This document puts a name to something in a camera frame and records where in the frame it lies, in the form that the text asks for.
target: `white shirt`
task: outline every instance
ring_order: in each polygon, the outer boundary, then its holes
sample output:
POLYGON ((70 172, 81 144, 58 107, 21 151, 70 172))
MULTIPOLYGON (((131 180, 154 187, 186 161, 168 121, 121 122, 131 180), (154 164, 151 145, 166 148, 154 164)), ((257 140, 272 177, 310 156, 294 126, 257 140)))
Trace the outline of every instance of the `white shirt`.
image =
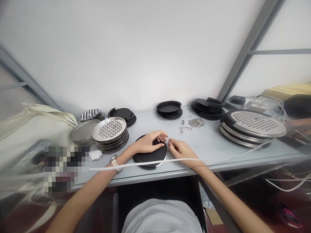
POLYGON ((202 233, 192 209, 182 201, 147 200, 127 215, 122 233, 202 233))

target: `hand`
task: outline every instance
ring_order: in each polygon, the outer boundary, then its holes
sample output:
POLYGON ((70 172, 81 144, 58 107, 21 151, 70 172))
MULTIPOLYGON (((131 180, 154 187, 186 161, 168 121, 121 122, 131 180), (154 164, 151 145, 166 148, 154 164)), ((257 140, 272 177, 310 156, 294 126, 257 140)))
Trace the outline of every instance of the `hand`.
POLYGON ((166 132, 164 132, 162 130, 153 131, 151 133, 147 133, 144 137, 139 139, 137 142, 133 143, 132 147, 133 147, 135 153, 151 153, 151 152, 165 146, 164 143, 152 145, 153 140, 157 139, 158 142, 160 142, 162 140, 166 141, 166 137, 168 137, 168 135, 166 134, 166 132))
MULTIPOLYGON (((199 157, 194 153, 194 151, 188 146, 184 141, 178 141, 175 139, 169 139, 168 148, 171 153, 177 159, 189 158, 189 159, 198 159, 199 157)), ((195 169, 198 166, 206 166, 203 161, 194 161, 194 160, 182 160, 183 164, 188 167, 195 169)))

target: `pixelated area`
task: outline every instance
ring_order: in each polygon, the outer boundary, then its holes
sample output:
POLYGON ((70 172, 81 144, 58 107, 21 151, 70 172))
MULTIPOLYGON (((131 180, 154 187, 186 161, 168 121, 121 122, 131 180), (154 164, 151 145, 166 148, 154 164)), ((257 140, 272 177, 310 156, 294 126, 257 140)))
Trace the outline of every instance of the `pixelated area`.
POLYGON ((44 195, 62 197, 77 182, 78 173, 85 171, 89 147, 45 147, 44 195))

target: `forearm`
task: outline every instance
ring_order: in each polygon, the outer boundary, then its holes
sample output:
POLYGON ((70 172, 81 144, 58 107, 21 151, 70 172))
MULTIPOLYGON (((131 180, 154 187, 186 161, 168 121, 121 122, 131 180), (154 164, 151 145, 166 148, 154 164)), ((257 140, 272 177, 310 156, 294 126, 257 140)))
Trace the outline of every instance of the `forearm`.
POLYGON ((244 233, 273 233, 208 167, 197 166, 194 170, 208 183, 244 233))
MULTIPOLYGON (((117 163, 119 165, 125 164, 134 153, 132 147, 129 146, 116 158, 117 163)), ((116 174, 116 170, 110 170, 98 172, 93 176, 68 200, 52 222, 47 232, 73 232, 80 218, 104 191, 116 174)))

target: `left hand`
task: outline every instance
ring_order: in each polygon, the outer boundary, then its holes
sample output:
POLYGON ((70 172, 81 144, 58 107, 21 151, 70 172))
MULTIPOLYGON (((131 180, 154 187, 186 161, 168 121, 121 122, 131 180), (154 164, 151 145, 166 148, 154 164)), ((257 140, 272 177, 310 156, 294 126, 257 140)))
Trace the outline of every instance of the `left hand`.
POLYGON ((133 143, 132 147, 135 153, 151 153, 165 146, 164 143, 152 145, 153 140, 157 139, 158 142, 160 142, 162 140, 166 141, 166 138, 168 138, 168 135, 163 130, 153 131, 151 133, 147 133, 144 137, 133 143))

